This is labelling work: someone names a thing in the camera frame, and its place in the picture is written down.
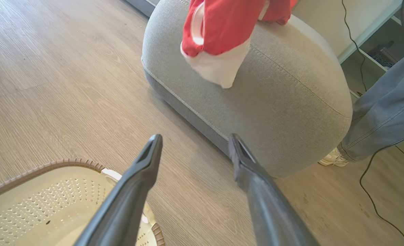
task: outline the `plastic laundry basket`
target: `plastic laundry basket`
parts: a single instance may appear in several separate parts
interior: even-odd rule
[[[0,185],[0,245],[73,245],[119,173],[82,159],[51,162]],[[163,246],[144,205],[136,246]]]

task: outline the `denim jeans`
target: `denim jeans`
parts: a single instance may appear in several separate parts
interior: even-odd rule
[[[351,126],[338,149],[349,161],[358,161],[403,138],[404,58],[355,102]]]

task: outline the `red and white fabric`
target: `red and white fabric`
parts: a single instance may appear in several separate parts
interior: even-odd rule
[[[204,79],[230,88],[258,20],[285,25],[296,0],[191,0],[181,53]]]

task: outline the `person's leg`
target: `person's leg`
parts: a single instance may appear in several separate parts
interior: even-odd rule
[[[404,59],[385,73],[367,93],[381,94],[381,97],[365,115],[357,115],[357,119],[352,117],[356,123],[351,124],[338,147],[348,161],[364,159],[404,138]],[[368,106],[368,101],[360,101],[354,111],[358,113]]]
[[[389,69],[378,81],[353,105],[352,123],[354,127],[369,110],[385,95],[391,92],[404,78],[404,58]]]

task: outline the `shoe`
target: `shoe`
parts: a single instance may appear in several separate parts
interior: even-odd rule
[[[336,165],[338,167],[344,167],[349,163],[349,161],[341,155],[337,148],[335,148],[329,154],[327,154],[325,158],[318,161],[318,163],[324,166]]]

